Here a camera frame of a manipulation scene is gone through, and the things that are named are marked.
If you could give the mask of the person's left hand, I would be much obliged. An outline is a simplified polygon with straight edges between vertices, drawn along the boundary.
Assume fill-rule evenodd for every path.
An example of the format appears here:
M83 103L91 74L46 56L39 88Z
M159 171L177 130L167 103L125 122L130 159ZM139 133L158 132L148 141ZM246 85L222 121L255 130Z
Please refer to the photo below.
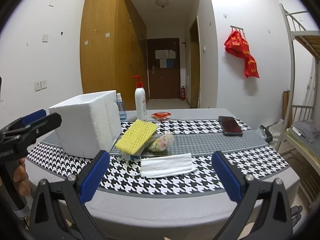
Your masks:
M19 165L14 172L9 175L9 178L13 181L14 187L20 196L31 196L31 189L29 184L29 176L25 169L25 158L19 160Z

